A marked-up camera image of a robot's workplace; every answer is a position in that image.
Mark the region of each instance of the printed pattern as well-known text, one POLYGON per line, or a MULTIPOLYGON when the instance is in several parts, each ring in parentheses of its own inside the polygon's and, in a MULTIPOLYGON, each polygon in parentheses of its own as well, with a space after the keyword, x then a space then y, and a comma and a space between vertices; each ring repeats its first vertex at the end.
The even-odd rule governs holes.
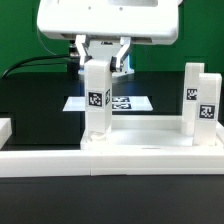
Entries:
POLYGON ((106 92, 106 97, 105 97, 105 99, 106 99, 106 105, 107 105, 108 103, 110 103, 110 89, 106 92))
POLYGON ((215 119, 215 105, 200 105, 199 118, 215 119))
POLYGON ((113 103, 128 103, 130 102, 129 97, 113 97, 112 98, 113 103))
POLYGON ((94 107, 103 107, 103 94, 88 92, 88 105, 94 107))
POLYGON ((131 104, 130 103, 121 103, 121 104, 112 104, 113 110, 131 110, 131 104))
POLYGON ((187 89, 186 100, 197 100, 197 95, 197 89, 187 89))

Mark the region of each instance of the wire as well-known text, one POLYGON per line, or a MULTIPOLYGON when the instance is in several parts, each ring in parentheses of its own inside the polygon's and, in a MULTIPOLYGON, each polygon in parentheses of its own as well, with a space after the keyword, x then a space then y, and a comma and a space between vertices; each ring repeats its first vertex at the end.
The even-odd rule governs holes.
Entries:
POLYGON ((67 62, 59 62, 59 63, 41 63, 41 64, 21 65, 19 68, 32 67, 32 66, 65 65, 65 64, 67 64, 67 62))
POLYGON ((20 61, 14 65, 12 65, 10 68, 8 68, 3 75, 1 76, 1 79, 5 79, 8 74, 20 67, 25 67, 24 64, 29 63, 29 62, 33 62, 33 61, 41 61, 41 60, 52 60, 52 59, 59 59, 59 58, 69 58, 70 56, 67 54, 63 54, 63 55, 52 55, 52 56, 41 56, 41 57, 34 57, 34 58, 29 58, 23 61, 20 61))

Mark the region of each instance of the white pillar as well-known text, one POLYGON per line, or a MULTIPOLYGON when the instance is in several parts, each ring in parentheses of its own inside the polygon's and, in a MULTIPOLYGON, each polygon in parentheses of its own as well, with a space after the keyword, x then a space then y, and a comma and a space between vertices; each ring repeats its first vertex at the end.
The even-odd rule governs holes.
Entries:
POLYGON ((204 67, 204 63, 187 63, 185 66, 181 133, 187 136, 194 134, 199 73, 204 73, 204 67))
POLYGON ((220 74, 199 74, 194 145, 215 145, 221 85, 220 74))
POLYGON ((112 74, 110 62, 92 59, 85 63, 85 125, 88 139, 105 140, 112 122, 112 74))

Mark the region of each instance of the green backdrop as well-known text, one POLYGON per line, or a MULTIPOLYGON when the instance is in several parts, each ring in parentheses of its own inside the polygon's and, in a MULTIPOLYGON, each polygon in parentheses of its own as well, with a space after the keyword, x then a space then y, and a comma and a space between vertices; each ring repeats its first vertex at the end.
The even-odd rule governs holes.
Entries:
MULTIPOLYGON (((48 55, 36 34, 38 5, 39 0, 0 1, 0 73, 20 60, 48 55)), ((133 68, 136 71, 184 71, 186 62, 205 62, 208 72, 224 72, 223 10, 223 0, 187 0, 179 8, 177 42, 172 46, 134 46, 133 68)), ((45 37, 43 40, 55 53, 68 51, 67 41, 45 37)), ((65 65, 26 68, 34 72, 65 70, 65 65)))

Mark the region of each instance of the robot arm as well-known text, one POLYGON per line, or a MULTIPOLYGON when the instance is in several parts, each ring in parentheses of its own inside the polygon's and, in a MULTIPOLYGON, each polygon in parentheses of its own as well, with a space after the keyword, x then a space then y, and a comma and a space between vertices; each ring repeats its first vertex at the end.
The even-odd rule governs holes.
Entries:
POLYGON ((183 0, 41 0, 38 27, 49 38, 75 40, 80 67, 91 59, 91 40, 120 42, 110 70, 120 72, 131 44, 169 45, 178 37, 183 0))

